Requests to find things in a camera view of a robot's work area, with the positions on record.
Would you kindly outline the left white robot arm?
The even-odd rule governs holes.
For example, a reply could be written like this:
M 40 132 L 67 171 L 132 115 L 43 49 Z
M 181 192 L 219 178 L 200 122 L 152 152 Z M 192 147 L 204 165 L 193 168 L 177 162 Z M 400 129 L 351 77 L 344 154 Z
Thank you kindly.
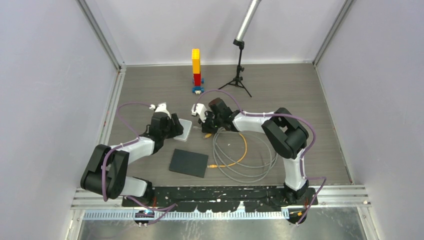
M 80 186 L 103 196 L 103 200 L 119 196 L 134 197 L 141 207 L 153 202 L 152 183 L 127 175 L 134 161 L 157 153 L 165 140 L 182 135 L 184 127 L 176 113 L 155 112 L 146 131 L 132 141 L 115 146 L 97 145 L 82 174 Z

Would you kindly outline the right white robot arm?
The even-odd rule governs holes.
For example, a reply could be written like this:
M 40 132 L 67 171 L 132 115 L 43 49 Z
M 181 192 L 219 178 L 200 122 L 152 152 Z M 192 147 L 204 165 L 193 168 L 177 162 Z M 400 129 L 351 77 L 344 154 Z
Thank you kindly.
M 275 112 L 249 113 L 232 111 L 221 98 L 215 98 L 208 106 L 196 103 L 191 114 L 198 117 L 204 133 L 215 134 L 220 128 L 231 132 L 255 132 L 265 134 L 274 151 L 282 157 L 285 180 L 283 194 L 291 205 L 299 205 L 306 197 L 309 181 L 305 176 L 304 152 L 309 138 L 308 131 L 292 118 L 284 107 Z

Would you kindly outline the white network switch box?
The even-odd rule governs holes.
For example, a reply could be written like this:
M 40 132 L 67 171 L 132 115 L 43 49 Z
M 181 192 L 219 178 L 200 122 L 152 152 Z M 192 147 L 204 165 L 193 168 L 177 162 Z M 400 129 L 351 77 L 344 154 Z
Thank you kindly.
M 181 142 L 186 142 L 188 140 L 188 137 L 190 135 L 191 129 L 192 129 L 192 121 L 179 118 L 179 123 L 183 127 L 183 132 L 180 135 L 175 136 L 173 139 Z

